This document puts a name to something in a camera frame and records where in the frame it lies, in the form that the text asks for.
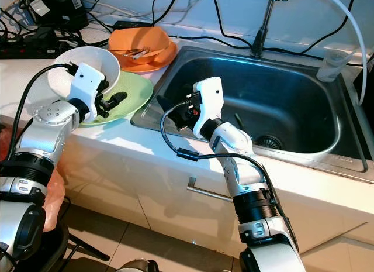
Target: white hose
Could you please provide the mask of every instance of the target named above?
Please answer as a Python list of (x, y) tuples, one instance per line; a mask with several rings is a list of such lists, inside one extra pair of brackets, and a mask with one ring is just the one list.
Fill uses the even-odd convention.
[(339, 7), (340, 9), (342, 9), (343, 12), (345, 12), (345, 14), (347, 15), (348, 19), (351, 21), (352, 23), (352, 26), (353, 28), (355, 29), (356, 31), (356, 35), (357, 35), (357, 38), (358, 38), (358, 42), (360, 44), (360, 48), (361, 48), (361, 55), (362, 55), (362, 70), (363, 70), (363, 73), (362, 73), (362, 89), (361, 89), (361, 96), (360, 96), (360, 99), (359, 99), (359, 102), (358, 102), (358, 105), (361, 105), (362, 102), (363, 102), (363, 98), (365, 96), (365, 91), (366, 91), (366, 78), (367, 78), (367, 61), (366, 61), (366, 51), (365, 51), (365, 45), (363, 43), (363, 37), (362, 37), (362, 34), (361, 34), (361, 31), (360, 31), (360, 28), (358, 27), (357, 25), (357, 22), (355, 20), (355, 18), (352, 16), (352, 14), (350, 13), (350, 11), (347, 9), (347, 7), (340, 1), (340, 0), (332, 0), (333, 2), (335, 2)]

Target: orange plate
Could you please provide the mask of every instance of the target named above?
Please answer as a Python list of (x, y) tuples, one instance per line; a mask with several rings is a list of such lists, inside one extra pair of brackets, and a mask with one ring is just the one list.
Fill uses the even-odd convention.
[(173, 41), (170, 41), (170, 46), (158, 54), (154, 61), (148, 64), (135, 64), (129, 61), (129, 58), (121, 58), (116, 54), (115, 56), (119, 59), (119, 64), (122, 70), (134, 73), (146, 73), (168, 66), (174, 60), (177, 53), (178, 48), (176, 44)]

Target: metal handle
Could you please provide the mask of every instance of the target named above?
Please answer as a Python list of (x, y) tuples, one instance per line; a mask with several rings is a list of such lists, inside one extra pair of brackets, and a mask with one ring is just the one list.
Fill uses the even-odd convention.
[(195, 183), (196, 183), (196, 178), (190, 177), (189, 181), (188, 181), (188, 185), (187, 185), (187, 190), (193, 191), (193, 192), (196, 192), (196, 193), (200, 193), (200, 194), (203, 194), (203, 195), (206, 195), (206, 196), (209, 196), (209, 197), (217, 198), (217, 199), (220, 199), (220, 200), (223, 200), (223, 201), (227, 201), (227, 202), (230, 202), (230, 203), (233, 202), (233, 199), (231, 199), (231, 197), (195, 187)]

